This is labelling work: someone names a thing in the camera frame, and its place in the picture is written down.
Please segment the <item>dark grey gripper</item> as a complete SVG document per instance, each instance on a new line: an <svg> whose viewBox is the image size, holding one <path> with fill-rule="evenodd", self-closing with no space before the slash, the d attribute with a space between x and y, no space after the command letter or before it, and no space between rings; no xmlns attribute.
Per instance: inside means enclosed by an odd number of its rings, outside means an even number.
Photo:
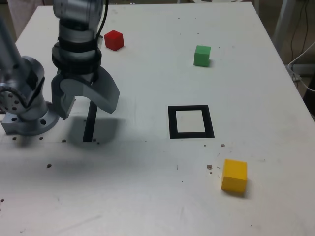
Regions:
<svg viewBox="0 0 315 236"><path fill-rule="evenodd" d="M58 69L51 82L55 112L67 119L75 96L90 99L101 110L111 114L116 110L120 91L112 76L102 67L89 74L67 73Z"/></svg>

